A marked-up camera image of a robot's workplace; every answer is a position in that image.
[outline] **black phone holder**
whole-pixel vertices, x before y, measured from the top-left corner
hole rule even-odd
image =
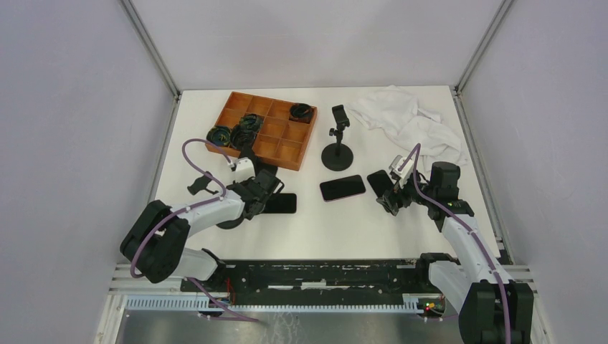
[[[336,105],[331,108],[333,118],[336,120],[336,128],[329,130],[329,136],[336,137],[336,143],[332,143],[323,149],[321,160],[326,168],[332,171],[344,171],[353,163],[353,151],[342,144],[344,129],[351,126],[346,117],[344,105]]]

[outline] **gray floor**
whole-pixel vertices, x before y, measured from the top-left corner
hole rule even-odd
[[[246,312],[259,323],[208,321],[191,312],[128,311],[120,344],[459,344],[457,319],[428,322],[416,315]]]

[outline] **smartphone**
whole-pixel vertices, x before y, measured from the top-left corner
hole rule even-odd
[[[374,190],[376,198],[382,197],[382,195],[384,195],[384,192],[386,190],[391,189],[394,185],[393,181],[391,180],[391,177],[389,177],[389,174],[386,173],[385,170],[380,170],[378,172],[370,174],[369,176],[367,176],[367,181],[369,182],[369,185],[371,185],[371,188]]]
[[[298,197],[295,193],[279,193],[266,202],[262,214],[295,214]]]
[[[365,184],[359,175],[326,181],[321,183],[320,187],[326,202],[365,193]]]

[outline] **white wall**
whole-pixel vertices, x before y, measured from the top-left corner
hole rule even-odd
[[[182,89],[454,85],[500,0],[134,0]]]
[[[605,343],[608,2],[517,1],[464,104],[557,343]]]
[[[91,343],[171,95],[116,0],[0,11],[0,342]]]

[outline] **robotic arm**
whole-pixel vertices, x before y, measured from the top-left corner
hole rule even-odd
[[[133,261],[137,250],[152,230],[169,214],[186,209],[167,221],[144,246],[136,262],[137,269],[150,282],[159,283],[176,274],[191,276],[201,281],[208,280],[216,269],[224,263],[211,252],[184,248],[186,240],[196,233],[217,225],[223,229],[235,228],[245,219],[252,219],[264,210],[273,194],[281,192],[284,184],[265,169],[255,175],[254,165],[249,158],[241,158],[234,165],[234,183],[227,187],[227,193],[218,201],[190,209],[187,204],[165,205],[156,200],[149,203],[120,245],[122,253]],[[190,192],[196,194],[205,190],[207,177],[195,181]]]
[[[473,210],[466,201],[458,199],[460,168],[452,163],[433,163],[427,183],[416,180],[412,173],[414,163],[409,157],[397,156],[389,169],[396,183],[377,199],[378,203],[394,216],[412,202],[426,206],[429,217],[456,251],[460,266],[446,254],[423,254],[419,263],[427,267],[425,282],[437,287],[458,312],[464,343],[498,344],[510,337],[510,343],[529,344],[532,290],[527,283],[515,282],[489,253]],[[419,194],[414,183],[426,198]],[[458,216],[468,228],[452,216]],[[503,304],[499,284],[503,284],[507,305]],[[510,320],[509,336],[505,331],[505,315]]]

